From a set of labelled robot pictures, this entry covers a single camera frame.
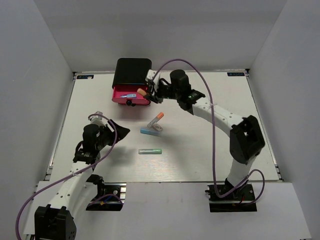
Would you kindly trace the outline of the black drawer cabinet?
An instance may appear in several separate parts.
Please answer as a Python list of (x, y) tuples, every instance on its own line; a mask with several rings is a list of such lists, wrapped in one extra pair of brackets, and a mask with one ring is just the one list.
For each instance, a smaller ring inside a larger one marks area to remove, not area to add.
[(148, 58), (120, 58), (114, 72), (112, 90), (116, 85), (145, 85), (152, 61)]

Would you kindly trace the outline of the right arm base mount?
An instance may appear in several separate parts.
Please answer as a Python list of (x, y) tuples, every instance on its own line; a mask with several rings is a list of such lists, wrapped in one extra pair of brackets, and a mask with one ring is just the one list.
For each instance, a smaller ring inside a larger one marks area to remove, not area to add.
[(205, 190), (209, 198), (209, 209), (211, 213), (239, 213), (256, 212), (256, 203), (252, 203), (256, 197), (253, 186), (247, 184), (239, 191), (230, 193), (224, 198), (219, 198), (214, 189), (214, 185), (208, 185)]

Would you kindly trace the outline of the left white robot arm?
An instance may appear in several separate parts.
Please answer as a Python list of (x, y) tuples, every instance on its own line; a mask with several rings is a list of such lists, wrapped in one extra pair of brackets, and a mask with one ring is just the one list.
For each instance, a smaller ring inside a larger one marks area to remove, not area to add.
[(92, 200), (106, 195), (102, 176), (94, 174), (100, 152), (124, 139), (130, 129), (108, 120), (104, 124), (101, 115), (90, 119), (83, 128), (82, 141), (78, 143), (67, 179), (46, 206), (39, 206), (34, 213), (36, 240), (74, 240), (77, 234), (75, 217), (85, 210)]

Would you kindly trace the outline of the pink drawer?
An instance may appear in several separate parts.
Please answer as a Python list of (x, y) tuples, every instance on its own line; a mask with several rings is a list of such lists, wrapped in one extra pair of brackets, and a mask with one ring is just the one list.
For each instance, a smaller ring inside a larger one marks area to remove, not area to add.
[(113, 88), (112, 101), (125, 106), (147, 106), (151, 102), (137, 92), (138, 89), (147, 90), (146, 85), (118, 84)]

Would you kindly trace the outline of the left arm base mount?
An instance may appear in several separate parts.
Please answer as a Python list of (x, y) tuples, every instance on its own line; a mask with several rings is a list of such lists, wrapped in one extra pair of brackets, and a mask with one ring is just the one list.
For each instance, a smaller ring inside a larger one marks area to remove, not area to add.
[(126, 183), (104, 183), (103, 189), (86, 207), (87, 211), (119, 212), (125, 203)]

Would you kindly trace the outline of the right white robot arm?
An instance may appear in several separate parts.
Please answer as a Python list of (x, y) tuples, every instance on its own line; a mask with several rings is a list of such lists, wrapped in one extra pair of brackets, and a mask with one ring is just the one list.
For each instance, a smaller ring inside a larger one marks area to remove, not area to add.
[(248, 181), (254, 160), (266, 144), (257, 118), (253, 115), (243, 117), (213, 104), (191, 87), (184, 70), (174, 70), (169, 76), (170, 82), (167, 82), (156, 71), (149, 70), (144, 98), (157, 104), (164, 99), (176, 100), (181, 109), (214, 124), (229, 137), (232, 164), (225, 180), (225, 192), (229, 198), (238, 199), (244, 193), (243, 185)]

